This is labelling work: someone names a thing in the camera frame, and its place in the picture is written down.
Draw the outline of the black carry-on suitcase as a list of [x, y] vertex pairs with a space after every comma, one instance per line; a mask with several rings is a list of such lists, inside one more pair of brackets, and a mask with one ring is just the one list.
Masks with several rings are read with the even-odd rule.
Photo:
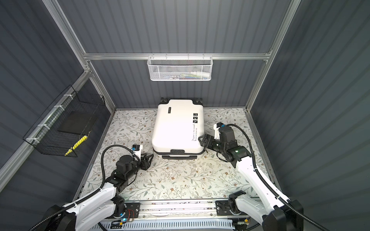
[[156, 114], [152, 147], [162, 159], [195, 160], [205, 151], [198, 138], [204, 135], [201, 98], [161, 98]]

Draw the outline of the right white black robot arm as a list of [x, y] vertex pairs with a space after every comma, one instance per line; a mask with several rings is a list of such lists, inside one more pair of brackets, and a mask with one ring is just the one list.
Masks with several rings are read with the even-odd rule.
[[245, 213], [257, 221], [265, 231], [302, 231], [304, 222], [321, 231], [326, 228], [304, 215], [303, 206], [282, 193], [264, 175], [256, 164], [252, 147], [238, 145], [233, 128], [235, 124], [217, 123], [215, 135], [204, 134], [198, 138], [200, 145], [223, 156], [223, 161], [238, 170], [259, 196], [261, 202], [251, 199], [244, 191], [229, 196], [229, 209], [233, 214]]

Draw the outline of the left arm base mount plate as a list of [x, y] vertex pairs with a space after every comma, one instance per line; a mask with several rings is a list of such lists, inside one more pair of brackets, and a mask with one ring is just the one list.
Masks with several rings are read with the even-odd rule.
[[138, 218], [139, 216], [139, 210], [140, 210], [140, 203], [125, 203], [120, 204], [115, 211], [115, 213], [112, 215], [113, 218]]

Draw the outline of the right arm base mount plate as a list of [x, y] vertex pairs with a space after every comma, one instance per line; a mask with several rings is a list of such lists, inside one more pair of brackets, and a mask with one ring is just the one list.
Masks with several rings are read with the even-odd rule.
[[229, 200], [217, 200], [215, 201], [216, 213], [218, 216], [239, 216], [246, 215], [244, 212], [240, 212], [236, 209], [235, 205], [232, 205]]

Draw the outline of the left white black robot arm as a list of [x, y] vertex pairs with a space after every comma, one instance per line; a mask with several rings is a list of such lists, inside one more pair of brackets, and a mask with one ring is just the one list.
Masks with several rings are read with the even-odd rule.
[[95, 191], [62, 207], [50, 207], [31, 230], [87, 231], [105, 218], [113, 217], [119, 225], [134, 220], [138, 217], [139, 204], [133, 208], [126, 206], [120, 193], [135, 181], [138, 171], [151, 166], [154, 156], [142, 153], [142, 148], [133, 145], [128, 155], [120, 157], [109, 177], [101, 165], [103, 181]]

